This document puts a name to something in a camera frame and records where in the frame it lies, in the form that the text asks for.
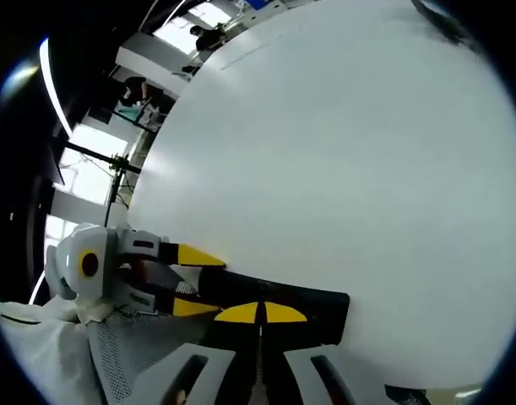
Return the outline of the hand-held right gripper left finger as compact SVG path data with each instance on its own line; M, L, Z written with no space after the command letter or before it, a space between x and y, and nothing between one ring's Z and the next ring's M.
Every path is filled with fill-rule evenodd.
M247 404L256 381L258 302L227 308L196 343L140 373L132 404Z

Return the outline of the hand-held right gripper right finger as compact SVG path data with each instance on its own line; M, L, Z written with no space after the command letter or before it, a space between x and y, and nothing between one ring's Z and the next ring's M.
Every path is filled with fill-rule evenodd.
M263 308L263 377L272 403L391 403L376 368L328 343L309 317L268 301Z

